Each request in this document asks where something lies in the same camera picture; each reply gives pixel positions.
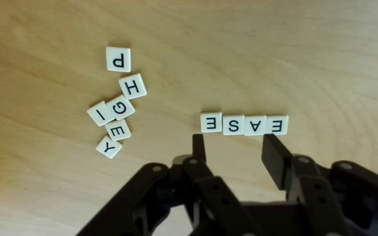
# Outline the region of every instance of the wood grain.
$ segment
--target wood grain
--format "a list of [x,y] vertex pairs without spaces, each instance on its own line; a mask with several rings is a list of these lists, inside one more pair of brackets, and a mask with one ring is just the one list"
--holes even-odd
[[[149,88],[115,160],[86,113],[120,95],[106,46]],[[378,2],[0,0],[0,235],[77,234],[144,164],[188,154],[207,110],[289,114],[293,152],[378,172]],[[262,138],[207,142],[241,200],[283,200]],[[174,214],[158,235],[190,231]]]

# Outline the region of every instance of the wooden table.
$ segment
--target wooden table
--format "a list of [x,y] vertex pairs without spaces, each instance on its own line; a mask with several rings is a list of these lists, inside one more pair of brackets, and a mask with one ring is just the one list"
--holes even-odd
[[[113,160],[86,110],[120,95],[131,46],[149,96]],[[289,114],[284,143],[378,172],[378,2],[0,0],[0,235],[75,235],[144,164],[191,152],[201,112]],[[283,200],[262,138],[208,135],[243,201]],[[174,211],[158,235],[186,235]]]

